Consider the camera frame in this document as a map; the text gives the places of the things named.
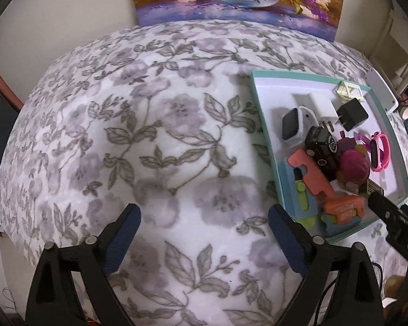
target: floral tablecloth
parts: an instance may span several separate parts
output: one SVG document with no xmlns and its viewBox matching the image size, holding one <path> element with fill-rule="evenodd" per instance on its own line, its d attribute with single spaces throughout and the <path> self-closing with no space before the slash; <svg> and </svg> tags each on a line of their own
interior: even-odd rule
<svg viewBox="0 0 408 326">
<path fill-rule="evenodd" d="M 129 202 L 143 221 L 110 277 L 137 325 L 273 325 L 300 277 L 267 226 L 275 202 L 250 90 L 254 69 L 364 83 L 359 52 L 242 21 L 125 29 L 57 59 L 22 109 L 0 168 L 0 222 L 35 265 Z M 401 119 L 390 117 L 408 170 Z M 385 277 L 405 262 L 378 222 L 362 241 Z M 78 281 L 87 314 L 93 310 Z"/>
</svg>

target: orange plastic piece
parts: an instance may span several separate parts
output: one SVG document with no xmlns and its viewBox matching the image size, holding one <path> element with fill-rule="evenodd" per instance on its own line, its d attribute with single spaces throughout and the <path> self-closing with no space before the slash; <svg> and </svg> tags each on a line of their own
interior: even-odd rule
<svg viewBox="0 0 408 326">
<path fill-rule="evenodd" d="M 331 184 L 320 171 L 319 167 L 314 163 L 313 159 L 303 149 L 298 149 L 287 159 L 288 164 L 293 168 L 304 165 L 307 168 L 307 173 L 302 176 L 304 184 L 310 192 L 315 196 L 325 196 L 327 199 L 334 197 L 334 189 Z"/>
<path fill-rule="evenodd" d="M 334 215 L 338 225 L 349 223 L 356 215 L 363 218 L 366 213 L 364 199 L 357 195 L 347 195 L 329 200 L 323 205 L 323 210 L 327 214 Z"/>
</svg>

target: pink round toy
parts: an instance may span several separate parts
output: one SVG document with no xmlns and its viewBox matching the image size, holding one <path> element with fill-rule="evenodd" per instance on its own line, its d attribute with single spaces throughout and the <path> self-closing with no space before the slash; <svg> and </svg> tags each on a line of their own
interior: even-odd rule
<svg viewBox="0 0 408 326">
<path fill-rule="evenodd" d="M 342 183 L 361 185 L 367 182 L 370 176 L 370 165 L 367 158 L 357 149 L 344 151 L 340 158 L 337 179 Z"/>
</svg>

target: pink fitness tracker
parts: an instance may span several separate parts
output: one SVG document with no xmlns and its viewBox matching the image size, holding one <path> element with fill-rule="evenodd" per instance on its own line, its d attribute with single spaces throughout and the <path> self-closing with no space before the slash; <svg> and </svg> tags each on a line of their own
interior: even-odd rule
<svg viewBox="0 0 408 326">
<path fill-rule="evenodd" d="M 358 133 L 355 135 L 355 138 L 362 141 L 367 151 L 370 152 L 373 172 L 378 173 L 388 167 L 388 164 L 390 164 L 390 143 L 385 133 L 375 132 L 371 139 L 368 139 L 362 133 Z M 379 140 L 381 140 L 384 150 L 379 148 Z"/>
</svg>

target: tray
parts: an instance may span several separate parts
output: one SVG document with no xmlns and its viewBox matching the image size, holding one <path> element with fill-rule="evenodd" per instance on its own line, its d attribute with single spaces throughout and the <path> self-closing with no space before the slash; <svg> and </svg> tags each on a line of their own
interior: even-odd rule
<svg viewBox="0 0 408 326">
<path fill-rule="evenodd" d="M 336 86 L 340 79 L 332 77 L 312 75 L 292 71 L 253 71 L 253 89 L 256 103 L 263 123 L 263 132 L 268 145 L 269 156 L 274 172 L 275 186 L 279 196 L 280 204 L 285 208 L 285 200 L 277 163 L 284 157 L 290 156 L 296 149 L 289 148 L 281 139 L 282 117 L 294 107 L 303 105 L 305 94 L 311 92 L 323 92 L 330 99 L 336 109 L 343 103 L 335 94 Z M 408 198 L 408 175 L 402 153 L 390 124 L 377 96 L 370 87 L 360 84 L 361 91 L 366 98 L 362 105 L 369 118 L 352 131 L 347 131 L 347 137 L 353 137 L 354 132 L 360 132 L 370 137 L 376 131 L 383 131 L 387 134 L 391 147 L 391 161 L 389 167 L 380 172 L 371 172 L 370 179 L 384 188 L 385 196 L 398 206 L 403 204 Z M 340 123 L 334 125 L 334 137 L 340 139 L 340 131 L 344 130 Z M 336 191 L 344 191 L 337 181 L 332 182 Z M 379 218 L 370 210 L 366 209 L 366 215 L 361 223 L 341 234 L 327 238 L 331 243 L 336 243 L 359 230 L 374 223 Z M 322 235 L 319 224 L 308 230 L 311 235 Z"/>
</svg>

